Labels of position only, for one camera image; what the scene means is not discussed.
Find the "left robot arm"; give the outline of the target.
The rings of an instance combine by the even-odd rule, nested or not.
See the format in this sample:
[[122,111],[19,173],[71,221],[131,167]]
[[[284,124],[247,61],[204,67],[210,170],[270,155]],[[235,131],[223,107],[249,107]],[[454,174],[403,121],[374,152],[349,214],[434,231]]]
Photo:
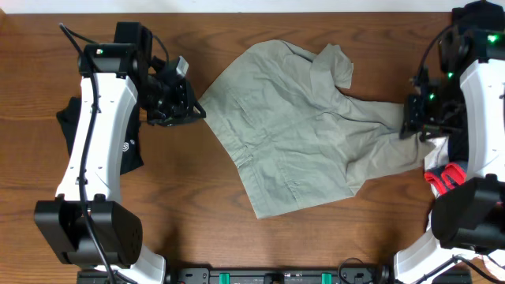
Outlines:
[[120,168],[128,124],[205,118],[184,58],[157,58],[157,37],[138,22],[117,24],[112,43],[79,48],[81,105],[69,164],[34,220],[58,260],[80,268],[80,283],[171,283],[166,259],[143,243],[141,220],[122,206]]

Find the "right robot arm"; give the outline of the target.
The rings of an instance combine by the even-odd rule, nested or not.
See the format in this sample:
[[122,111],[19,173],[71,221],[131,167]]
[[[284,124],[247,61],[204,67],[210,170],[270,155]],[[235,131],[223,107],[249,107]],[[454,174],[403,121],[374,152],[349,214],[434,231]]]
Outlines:
[[401,283],[429,283],[459,262],[504,248],[504,33],[452,24],[434,41],[443,77],[431,80],[419,68],[400,137],[467,133],[466,177],[436,199],[430,228],[395,254]]

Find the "khaki green shorts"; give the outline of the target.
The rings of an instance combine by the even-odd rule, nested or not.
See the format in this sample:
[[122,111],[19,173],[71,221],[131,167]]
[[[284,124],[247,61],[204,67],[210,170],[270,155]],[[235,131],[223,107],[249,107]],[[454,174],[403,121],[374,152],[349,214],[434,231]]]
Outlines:
[[399,136],[403,107],[344,94],[354,66],[337,45],[251,46],[200,99],[259,219],[353,197],[369,179],[420,167],[434,148]]

